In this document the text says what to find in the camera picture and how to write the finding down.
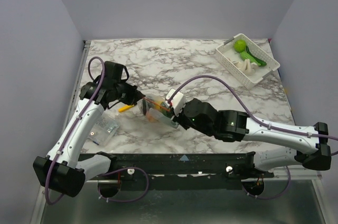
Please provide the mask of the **clear zip bag orange zipper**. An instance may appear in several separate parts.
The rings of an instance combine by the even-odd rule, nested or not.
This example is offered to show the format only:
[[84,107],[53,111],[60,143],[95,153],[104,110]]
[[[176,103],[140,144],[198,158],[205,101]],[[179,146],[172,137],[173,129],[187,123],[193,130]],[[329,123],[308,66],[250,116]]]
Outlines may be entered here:
[[164,98],[147,94],[137,102],[137,106],[149,122],[178,128],[179,124],[173,120],[173,113],[167,108]]

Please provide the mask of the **yellow round lemon toy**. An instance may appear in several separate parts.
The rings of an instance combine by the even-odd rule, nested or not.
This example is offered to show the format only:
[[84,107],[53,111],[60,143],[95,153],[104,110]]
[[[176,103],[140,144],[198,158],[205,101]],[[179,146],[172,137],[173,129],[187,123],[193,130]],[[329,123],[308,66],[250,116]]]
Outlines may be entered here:
[[154,108],[156,110],[165,110],[166,109],[166,107],[164,105],[162,105],[161,100],[150,99],[149,102],[152,104],[152,108]]

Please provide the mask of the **orange peach toy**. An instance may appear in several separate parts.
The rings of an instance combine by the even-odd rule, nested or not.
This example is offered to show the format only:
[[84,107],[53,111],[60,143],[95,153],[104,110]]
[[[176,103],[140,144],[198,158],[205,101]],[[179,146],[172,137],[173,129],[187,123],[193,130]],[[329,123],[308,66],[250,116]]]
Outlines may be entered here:
[[150,108],[147,112],[146,112],[146,118],[149,122],[151,123],[156,123],[158,122],[158,120],[156,119],[156,115],[157,115],[157,110]]

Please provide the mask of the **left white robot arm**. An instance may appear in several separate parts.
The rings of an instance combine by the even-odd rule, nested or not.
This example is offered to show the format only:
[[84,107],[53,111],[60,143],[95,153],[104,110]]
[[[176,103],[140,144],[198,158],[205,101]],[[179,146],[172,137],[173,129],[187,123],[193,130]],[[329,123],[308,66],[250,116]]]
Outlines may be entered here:
[[36,157],[33,169],[45,192],[54,190],[75,197],[84,183],[98,175],[112,179],[117,166],[115,156],[99,152],[80,161],[82,147],[95,123],[113,101],[134,105],[143,94],[127,83],[125,65],[106,61],[99,76],[82,86],[75,112],[54,147],[45,157]]

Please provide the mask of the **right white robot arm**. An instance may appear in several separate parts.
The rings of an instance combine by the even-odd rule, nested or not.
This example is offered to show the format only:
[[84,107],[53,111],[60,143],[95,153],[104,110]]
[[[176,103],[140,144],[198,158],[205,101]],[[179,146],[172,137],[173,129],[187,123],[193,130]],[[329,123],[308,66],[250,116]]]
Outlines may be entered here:
[[217,111],[196,98],[188,102],[173,101],[172,106],[174,120],[185,129],[193,128],[223,142],[256,141],[278,145],[278,149],[256,152],[253,159],[244,162],[243,172],[248,177],[280,166],[302,165],[316,171],[327,171],[331,167],[326,123],[303,127],[272,123],[241,111]]

